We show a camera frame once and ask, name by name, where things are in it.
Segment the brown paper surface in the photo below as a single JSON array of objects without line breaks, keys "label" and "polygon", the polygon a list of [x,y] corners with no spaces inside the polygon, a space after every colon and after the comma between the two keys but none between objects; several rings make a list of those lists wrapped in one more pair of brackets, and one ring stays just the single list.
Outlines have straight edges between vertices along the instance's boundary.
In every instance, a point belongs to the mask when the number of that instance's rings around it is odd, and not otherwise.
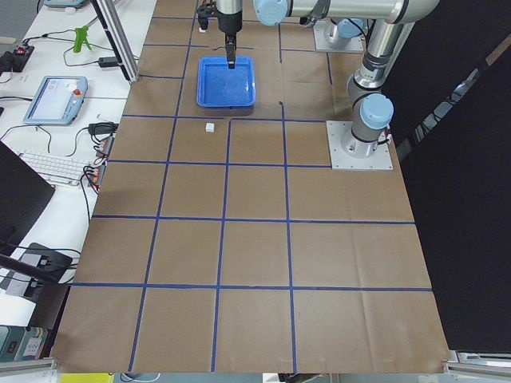
[{"label": "brown paper surface", "polygon": [[156,5],[152,77],[129,94],[53,355],[69,372],[439,372],[394,148],[391,172],[329,168],[319,121],[351,118],[361,55],[316,53],[311,30],[262,26],[246,0],[257,102],[201,108],[198,61],[224,35],[200,34],[192,3]]}]

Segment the black panel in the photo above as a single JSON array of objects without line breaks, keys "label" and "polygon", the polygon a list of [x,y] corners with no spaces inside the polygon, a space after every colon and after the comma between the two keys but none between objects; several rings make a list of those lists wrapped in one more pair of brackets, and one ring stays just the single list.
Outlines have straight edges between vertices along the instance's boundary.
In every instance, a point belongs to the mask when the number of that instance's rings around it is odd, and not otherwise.
[{"label": "black panel", "polygon": [[[54,189],[0,142],[0,241],[19,244],[38,220]],[[0,253],[13,247],[0,243]]]},{"label": "black panel", "polygon": [[400,144],[511,33],[509,0],[441,0],[413,28],[382,92]]},{"label": "black panel", "polygon": [[451,349],[511,352],[511,49],[402,163]]}]

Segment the green clamp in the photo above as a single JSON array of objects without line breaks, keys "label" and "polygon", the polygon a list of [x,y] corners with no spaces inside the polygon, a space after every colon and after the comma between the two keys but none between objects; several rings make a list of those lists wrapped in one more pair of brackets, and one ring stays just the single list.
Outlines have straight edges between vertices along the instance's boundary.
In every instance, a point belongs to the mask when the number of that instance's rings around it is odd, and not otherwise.
[{"label": "green clamp", "polygon": [[87,48],[89,48],[89,50],[93,50],[89,44],[89,40],[87,40],[87,31],[88,30],[89,30],[88,26],[82,26],[81,28],[74,29],[74,32],[77,34],[77,36],[74,39],[73,52],[80,53],[81,46],[84,44],[87,45]]}]

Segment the computer monitor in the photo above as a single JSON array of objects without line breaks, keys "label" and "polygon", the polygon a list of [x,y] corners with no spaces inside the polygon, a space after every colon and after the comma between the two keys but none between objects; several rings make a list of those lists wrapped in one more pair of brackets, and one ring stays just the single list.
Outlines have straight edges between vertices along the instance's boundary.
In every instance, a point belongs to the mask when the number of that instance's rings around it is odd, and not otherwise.
[{"label": "computer monitor", "polygon": [[55,190],[0,142],[0,253],[11,255]]}]

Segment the metal mounting plate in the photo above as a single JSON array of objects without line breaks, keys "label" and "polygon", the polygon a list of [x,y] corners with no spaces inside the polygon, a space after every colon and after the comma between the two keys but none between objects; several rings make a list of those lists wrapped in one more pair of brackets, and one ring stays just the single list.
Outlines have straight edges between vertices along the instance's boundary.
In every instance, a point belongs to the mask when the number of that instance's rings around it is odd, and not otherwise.
[{"label": "metal mounting plate", "polygon": [[344,41],[338,45],[328,42],[325,38],[325,31],[329,23],[330,21],[320,20],[314,26],[314,41],[318,52],[363,53],[364,46],[360,37],[352,38],[347,44]]},{"label": "metal mounting plate", "polygon": [[[352,121],[327,121],[328,147],[330,160],[334,170],[393,170],[387,144],[379,145],[371,157],[360,160],[344,152],[341,146],[341,136],[351,129]],[[382,133],[379,140],[385,140]]]}]

